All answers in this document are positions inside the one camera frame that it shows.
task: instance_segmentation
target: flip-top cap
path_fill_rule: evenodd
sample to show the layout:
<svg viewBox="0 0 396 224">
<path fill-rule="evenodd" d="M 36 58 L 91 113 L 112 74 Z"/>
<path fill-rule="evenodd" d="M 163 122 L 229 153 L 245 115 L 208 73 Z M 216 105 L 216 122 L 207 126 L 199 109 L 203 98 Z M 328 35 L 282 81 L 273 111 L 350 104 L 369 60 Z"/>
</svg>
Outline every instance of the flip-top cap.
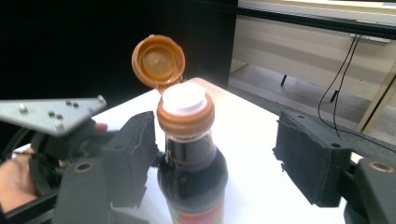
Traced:
<svg viewBox="0 0 396 224">
<path fill-rule="evenodd" d="M 150 35 L 134 48 L 132 67 L 141 82 L 163 91 L 183 78 L 183 49 L 167 36 Z"/>
</svg>

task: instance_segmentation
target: bottle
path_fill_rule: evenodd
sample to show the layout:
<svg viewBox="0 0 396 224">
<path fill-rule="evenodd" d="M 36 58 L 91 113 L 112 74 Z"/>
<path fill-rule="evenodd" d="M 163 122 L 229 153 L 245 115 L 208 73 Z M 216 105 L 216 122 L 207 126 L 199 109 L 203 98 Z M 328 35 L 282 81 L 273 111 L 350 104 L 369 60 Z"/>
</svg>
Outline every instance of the bottle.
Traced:
<svg viewBox="0 0 396 224">
<path fill-rule="evenodd" d="M 212 139 L 210 97 L 198 84 L 177 84 L 163 93 L 157 117 L 166 135 L 157 177 L 173 223 L 222 223 L 228 172 Z"/>
<path fill-rule="evenodd" d="M 215 107 L 210 96 L 198 84 L 180 84 L 184 53 L 167 36 L 142 40 L 132 66 L 140 81 L 162 95 L 157 120 L 166 142 L 157 178 L 173 223 L 222 223 L 228 171 L 212 139 Z"/>
</svg>

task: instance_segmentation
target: black background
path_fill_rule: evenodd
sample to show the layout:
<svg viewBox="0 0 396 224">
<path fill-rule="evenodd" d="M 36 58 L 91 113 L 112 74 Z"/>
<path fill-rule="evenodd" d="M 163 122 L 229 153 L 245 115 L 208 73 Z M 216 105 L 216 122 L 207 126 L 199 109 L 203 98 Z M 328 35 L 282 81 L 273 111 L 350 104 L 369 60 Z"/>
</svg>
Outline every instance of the black background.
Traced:
<svg viewBox="0 0 396 224">
<path fill-rule="evenodd" d="M 236 0 L 217 0 L 236 6 Z M 185 77 L 227 86 L 235 15 L 192 0 L 0 3 L 0 99 L 103 95 L 107 108 L 148 91 L 134 47 L 168 35 L 184 50 Z M 0 122 L 0 148 L 17 127 Z"/>
</svg>

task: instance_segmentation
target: white table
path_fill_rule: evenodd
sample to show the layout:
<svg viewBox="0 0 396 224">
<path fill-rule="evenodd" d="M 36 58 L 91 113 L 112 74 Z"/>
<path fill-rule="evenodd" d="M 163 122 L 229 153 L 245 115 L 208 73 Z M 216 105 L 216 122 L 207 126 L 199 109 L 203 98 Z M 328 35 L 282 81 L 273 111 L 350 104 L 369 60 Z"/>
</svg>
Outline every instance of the white table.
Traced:
<svg viewBox="0 0 396 224">
<path fill-rule="evenodd" d="M 224 223 L 345 223 L 346 202 L 338 208 L 311 205 L 282 172 L 273 155 L 278 117 L 200 78 L 211 95 L 216 118 L 212 127 L 215 144 L 224 154 L 229 170 L 225 192 Z M 94 117 L 109 129 L 119 129 L 133 115 L 156 111 L 160 94 L 153 90 Z M 164 151 L 164 133 L 155 123 L 156 141 Z M 139 209 L 120 209 L 150 223 L 171 224 L 165 198 L 158 183 L 157 170 L 148 170 L 147 191 Z"/>
</svg>

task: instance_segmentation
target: black cable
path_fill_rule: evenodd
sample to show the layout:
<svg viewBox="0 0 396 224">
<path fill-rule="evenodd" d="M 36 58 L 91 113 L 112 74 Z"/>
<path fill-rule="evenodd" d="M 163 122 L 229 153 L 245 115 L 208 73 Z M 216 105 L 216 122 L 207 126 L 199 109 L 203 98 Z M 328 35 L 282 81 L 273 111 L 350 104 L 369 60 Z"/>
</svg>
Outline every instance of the black cable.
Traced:
<svg viewBox="0 0 396 224">
<path fill-rule="evenodd" d="M 320 115 L 320 106 L 321 106 L 321 104 L 322 104 L 322 102 L 323 102 L 323 99 L 324 99 L 324 97 L 326 96 L 327 92 L 329 92 L 329 90 L 330 90 L 330 88 L 332 87 L 332 85 L 334 84 L 335 80 L 338 78 L 338 75 L 340 75 L 340 72 L 341 72 L 341 70 L 343 69 L 344 64 L 345 64 L 346 61 L 347 61 L 347 57 L 349 56 L 349 53 L 350 53 L 350 51 L 352 50 L 353 44 L 355 43 L 356 37 L 357 37 L 356 35 L 355 35 L 355 37 L 353 37 L 353 41 L 352 41 L 352 43 L 350 44 L 349 51 L 347 52 L 347 55 L 346 55 L 346 58 L 345 58 L 344 61 L 343 61 L 343 64 L 341 64 L 341 67 L 340 67 L 340 69 L 338 70 L 337 75 L 336 75 L 335 78 L 332 80 L 332 84 L 330 84 L 329 88 L 327 88 L 327 90 L 324 92 L 324 94 L 322 95 L 322 97 L 321 97 L 321 99 L 320 99 L 320 101 L 319 101 L 319 104 L 318 104 L 318 116 L 319 116 L 320 120 L 321 120 L 323 123 L 325 123 L 326 125 L 328 125 L 329 127 L 331 127 L 331 128 L 334 128 L 334 127 L 333 127 L 332 125 L 330 125 L 329 123 L 327 123 L 326 121 L 324 121 L 323 118 L 321 117 L 321 115 Z"/>
<path fill-rule="evenodd" d="M 337 95 L 335 97 L 334 111 L 332 112 L 332 123 L 334 124 L 335 132 L 337 133 L 339 138 L 341 138 L 341 136 L 340 136 L 340 133 L 338 132 L 337 124 L 335 123 L 335 112 L 337 110 L 338 96 L 340 95 L 341 88 L 343 87 L 343 83 L 344 83 L 344 78 L 345 78 L 346 73 L 347 73 L 347 69 L 349 68 L 350 62 L 352 62 L 353 55 L 355 54 L 355 49 L 358 46 L 360 40 L 361 40 L 361 35 L 358 37 L 358 40 L 356 41 L 355 47 L 353 47 L 352 54 L 350 55 L 349 61 L 348 61 L 347 65 L 346 65 L 346 69 L 344 70 L 343 77 L 341 78 L 341 83 L 340 83 L 340 87 L 338 88 L 338 93 L 337 93 Z"/>
<path fill-rule="evenodd" d="M 355 37 L 353 38 L 353 41 L 352 41 L 352 43 L 351 43 L 351 45 L 350 45 L 350 47 L 349 47 L 349 51 L 348 51 L 348 53 L 347 53 L 347 55 L 346 55 L 346 58 L 344 59 L 343 64 L 341 65 L 340 69 L 338 70 L 337 75 L 335 76 L 334 80 L 332 81 L 332 84 L 331 84 L 331 85 L 329 86 L 329 88 L 324 92 L 323 96 L 322 96 L 321 99 L 320 99 L 320 102 L 319 102 L 319 104 L 318 104 L 318 117 L 320 118 L 320 120 L 321 120 L 324 124 L 326 124 L 327 126 L 333 128 L 333 129 L 335 129 L 339 138 L 341 138 L 341 136 L 339 135 L 338 131 L 339 131 L 339 132 L 343 132 L 343 133 L 349 133 L 349 134 L 355 135 L 355 136 L 357 136 L 357 137 L 359 137 L 359 138 L 362 138 L 362 139 L 364 139 L 364 140 L 366 140 L 366 141 L 368 141 L 368 142 L 371 142 L 371 143 L 373 143 L 373 144 L 376 144 L 376 145 L 378 145 L 378 146 L 380 146 L 380 147 L 383 147 L 383 148 L 385 148 L 385 149 L 387 149 L 387 150 L 389 150 L 389 151 L 392 151 L 392 152 L 395 152 L 395 153 L 396 153 L 396 150 L 394 150 L 394 149 L 392 149 L 392 148 L 390 148 L 390 147 L 386 147 L 386 146 L 384 146 L 384 145 L 381 145 L 381 144 L 377 143 L 376 141 L 373 141 L 373 140 L 371 140 L 371 139 L 369 139 L 369 138 L 367 138 L 367 137 L 361 136 L 361 135 L 356 134 L 356 133 L 348 132 L 348 131 L 346 131 L 346 130 L 341 130 L 341 129 L 338 129 L 338 128 L 336 127 L 336 123 L 335 123 L 335 110 L 336 110 L 336 104 L 337 104 L 337 102 L 338 102 L 338 95 L 340 94 L 340 90 L 341 90 L 341 87 L 342 87 L 342 85 L 343 85 L 343 81 L 344 81 L 344 77 L 345 77 L 346 72 L 347 72 L 347 68 L 349 67 L 350 62 L 352 61 L 353 54 L 354 54 L 354 52 L 355 52 L 355 49 L 356 49 L 356 46 L 358 45 L 359 40 L 361 39 L 361 35 L 359 36 L 359 39 L 358 39 L 358 41 L 356 42 L 356 45 L 355 45 L 355 47 L 354 47 L 354 49 L 353 49 L 353 51 L 352 51 L 352 55 L 351 55 L 351 57 L 350 57 L 350 59 L 349 59 L 348 65 L 347 65 L 347 67 L 346 67 L 346 70 L 344 71 L 343 78 L 342 78 L 342 80 L 341 80 L 341 84 L 340 84 L 340 87 L 339 87 L 339 89 L 338 89 L 337 96 L 336 96 L 336 98 L 335 98 L 334 113 L 333 113 L 333 123 L 334 123 L 334 126 L 332 126 L 331 124 L 329 124 L 328 122 L 326 122 L 326 121 L 321 117 L 321 115 L 320 115 L 320 106 L 321 106 L 321 104 L 322 104 L 322 102 L 323 102 L 323 99 L 324 99 L 325 95 L 327 94 L 327 92 L 328 92 L 328 91 L 330 90 L 330 88 L 332 87 L 332 85 L 333 85 L 333 83 L 335 82 L 335 80 L 338 78 L 338 75 L 340 74 L 342 68 L 344 67 L 344 64 L 345 64 L 346 61 L 347 61 L 347 57 L 349 56 L 349 53 L 350 53 L 350 51 L 352 50 L 352 47 L 353 47 L 353 45 L 354 45 L 354 43 L 355 43 L 356 37 L 357 37 L 357 36 L 355 35 Z"/>
</svg>

